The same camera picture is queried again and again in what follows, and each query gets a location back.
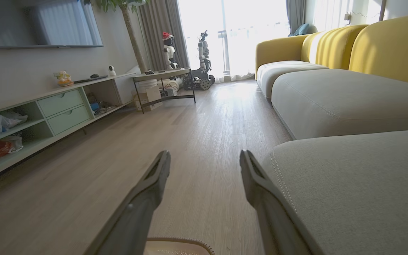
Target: cardboard box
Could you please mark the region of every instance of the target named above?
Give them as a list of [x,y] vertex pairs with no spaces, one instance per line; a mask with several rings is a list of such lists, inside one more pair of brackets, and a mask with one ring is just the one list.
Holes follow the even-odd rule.
[[[146,93],[139,93],[139,96],[140,96],[140,99],[141,99],[141,104],[149,103],[149,102],[159,100],[160,98],[162,98],[160,96],[160,92],[158,91],[157,86],[146,89]],[[140,105],[140,102],[138,100],[138,96],[136,95],[136,91],[135,91],[135,94],[133,96],[133,100],[135,102],[136,109],[138,111],[141,111],[141,105]],[[159,108],[162,105],[163,105],[163,102],[156,103],[156,104],[153,104],[153,105],[149,105],[149,106],[144,107],[144,111],[145,112],[153,111],[153,110]]]

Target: blue cushion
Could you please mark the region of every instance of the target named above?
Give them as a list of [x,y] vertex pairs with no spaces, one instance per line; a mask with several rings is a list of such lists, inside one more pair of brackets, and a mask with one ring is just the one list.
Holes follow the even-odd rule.
[[308,23],[304,23],[303,25],[299,26],[297,30],[295,30],[294,34],[290,34],[289,36],[296,36],[296,35],[303,35],[308,33],[308,29],[310,25]]

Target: wooden floor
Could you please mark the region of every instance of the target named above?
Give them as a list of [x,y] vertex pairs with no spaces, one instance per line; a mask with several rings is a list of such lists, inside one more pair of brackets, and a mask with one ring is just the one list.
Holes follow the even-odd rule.
[[158,152],[171,170],[149,236],[208,243],[217,255],[264,254],[238,155],[262,160],[289,141],[256,82],[216,84],[141,114],[122,109],[0,176],[0,254],[77,255]]

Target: light green cabinet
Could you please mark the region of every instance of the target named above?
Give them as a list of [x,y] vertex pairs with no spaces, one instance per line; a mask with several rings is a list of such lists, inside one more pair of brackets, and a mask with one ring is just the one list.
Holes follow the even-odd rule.
[[53,114],[60,113],[84,103],[78,89],[47,97],[38,102],[45,117],[49,117]]
[[50,124],[53,133],[57,135],[89,119],[89,112],[87,111],[86,106],[83,105],[50,118],[48,123]]

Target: potted tree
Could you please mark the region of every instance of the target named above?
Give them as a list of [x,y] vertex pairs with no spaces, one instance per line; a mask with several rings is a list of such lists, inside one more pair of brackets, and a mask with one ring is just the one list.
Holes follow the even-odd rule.
[[[136,61],[142,73],[147,71],[146,63],[144,62],[143,55],[141,54],[138,42],[136,41],[135,35],[133,34],[133,28],[131,27],[130,21],[130,11],[136,12],[136,7],[139,5],[144,5],[149,3],[151,0],[95,0],[97,6],[101,8],[104,12],[108,12],[111,8],[116,11],[119,7],[124,16],[125,26],[127,27],[128,35],[130,36],[131,45],[133,51],[135,52]],[[84,4],[90,4],[91,0],[84,0]]]

